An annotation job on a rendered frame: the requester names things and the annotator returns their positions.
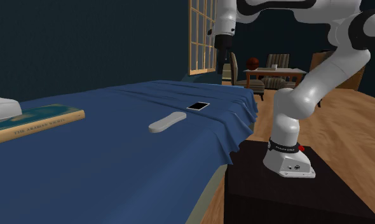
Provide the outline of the grey remote control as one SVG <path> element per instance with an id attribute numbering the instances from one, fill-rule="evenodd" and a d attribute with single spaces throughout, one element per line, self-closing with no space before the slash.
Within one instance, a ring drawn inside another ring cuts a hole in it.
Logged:
<path id="1" fill-rule="evenodd" d="M 173 112 L 173 113 L 169 114 L 168 116 L 150 124 L 148 126 L 148 129 L 149 129 L 150 133 L 163 132 L 164 130 L 166 130 L 167 128 L 172 126 L 173 124 L 175 124 L 175 123 L 177 123 L 181 120 L 186 119 L 186 117 L 187 117 L 187 114 L 185 112 L 176 111 L 176 112 Z"/>

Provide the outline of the brown basketball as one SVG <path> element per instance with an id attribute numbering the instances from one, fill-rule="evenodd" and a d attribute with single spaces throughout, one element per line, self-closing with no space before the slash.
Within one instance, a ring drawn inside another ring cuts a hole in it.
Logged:
<path id="1" fill-rule="evenodd" d="M 246 67 L 248 70 L 255 70 L 259 67 L 259 60 L 255 57 L 251 57 L 246 61 Z"/>

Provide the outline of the black phone with white rim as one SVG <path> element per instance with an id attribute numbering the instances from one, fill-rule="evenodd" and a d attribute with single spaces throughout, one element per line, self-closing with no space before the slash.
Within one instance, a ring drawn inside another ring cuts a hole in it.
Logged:
<path id="1" fill-rule="evenodd" d="M 196 103 L 188 106 L 187 109 L 191 109 L 191 110 L 195 110 L 195 111 L 200 111 L 200 110 L 202 110 L 203 108 L 206 108 L 209 105 L 210 104 L 207 103 L 207 102 L 196 102 Z"/>

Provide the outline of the white pillow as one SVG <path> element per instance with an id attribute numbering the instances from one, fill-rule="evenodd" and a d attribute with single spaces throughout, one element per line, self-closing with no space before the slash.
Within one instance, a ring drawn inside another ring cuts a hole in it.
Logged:
<path id="1" fill-rule="evenodd" d="M 0 97 L 0 122 L 21 114 L 22 110 L 18 101 Z"/>

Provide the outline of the tan wooden chair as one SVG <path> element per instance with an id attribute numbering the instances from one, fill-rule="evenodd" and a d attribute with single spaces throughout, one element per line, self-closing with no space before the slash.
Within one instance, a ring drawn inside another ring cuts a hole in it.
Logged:
<path id="1" fill-rule="evenodd" d="M 325 50 L 318 53 L 314 53 L 311 58 L 310 71 L 316 68 L 324 60 L 329 58 L 334 52 L 332 50 Z M 357 91 L 360 82 L 364 74 L 365 66 L 363 66 L 359 71 L 357 71 L 353 76 L 348 78 L 346 81 L 337 86 L 337 88 L 342 89 L 352 89 Z"/>

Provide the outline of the dark robot stand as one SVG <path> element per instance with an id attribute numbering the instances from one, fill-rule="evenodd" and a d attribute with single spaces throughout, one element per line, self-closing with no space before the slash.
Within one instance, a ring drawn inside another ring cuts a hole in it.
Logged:
<path id="1" fill-rule="evenodd" d="M 375 224 L 375 214 L 309 146 L 313 179 L 283 178 L 263 164 L 267 144 L 243 141 L 224 184 L 224 224 Z"/>

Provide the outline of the wooden lattice window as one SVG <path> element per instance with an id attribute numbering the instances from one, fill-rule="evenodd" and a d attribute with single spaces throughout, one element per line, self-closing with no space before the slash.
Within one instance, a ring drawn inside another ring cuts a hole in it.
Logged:
<path id="1" fill-rule="evenodd" d="M 189 0 L 188 75 L 214 72 L 217 50 L 207 32 L 215 25 L 217 0 Z"/>

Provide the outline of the bed with blue cover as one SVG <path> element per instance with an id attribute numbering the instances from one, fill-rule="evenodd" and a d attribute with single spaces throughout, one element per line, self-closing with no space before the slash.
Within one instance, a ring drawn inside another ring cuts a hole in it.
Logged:
<path id="1" fill-rule="evenodd" d="M 22 107 L 54 103 L 86 116 L 0 144 L 0 224 L 185 224 L 257 114 L 249 89 L 165 80 Z M 186 119 L 150 133 L 176 111 Z"/>

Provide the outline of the white table with wooden legs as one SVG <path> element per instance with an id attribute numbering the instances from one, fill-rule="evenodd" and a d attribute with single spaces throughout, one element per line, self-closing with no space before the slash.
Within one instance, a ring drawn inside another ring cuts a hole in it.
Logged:
<path id="1" fill-rule="evenodd" d="M 306 74 L 305 71 L 302 71 L 298 68 L 292 69 L 292 68 L 260 68 L 258 67 L 255 70 L 244 70 L 246 74 L 246 78 L 250 79 L 250 76 L 281 76 L 281 77 L 296 77 L 296 83 L 295 86 L 298 86 L 300 84 L 302 77 L 304 74 Z"/>

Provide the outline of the teal and tan book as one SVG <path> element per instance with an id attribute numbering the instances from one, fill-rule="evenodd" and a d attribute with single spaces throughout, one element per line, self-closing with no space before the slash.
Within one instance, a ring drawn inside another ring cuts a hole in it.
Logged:
<path id="1" fill-rule="evenodd" d="M 0 122 L 0 143 L 84 118 L 82 109 L 62 104 L 25 109 L 21 115 Z"/>

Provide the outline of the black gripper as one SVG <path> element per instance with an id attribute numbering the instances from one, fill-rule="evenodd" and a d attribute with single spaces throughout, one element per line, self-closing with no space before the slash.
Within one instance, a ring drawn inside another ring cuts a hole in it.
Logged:
<path id="1" fill-rule="evenodd" d="M 218 50 L 217 54 L 217 74 L 222 74 L 223 66 L 227 59 L 227 49 L 232 47 L 233 37 L 228 34 L 218 34 L 215 36 L 214 47 Z"/>

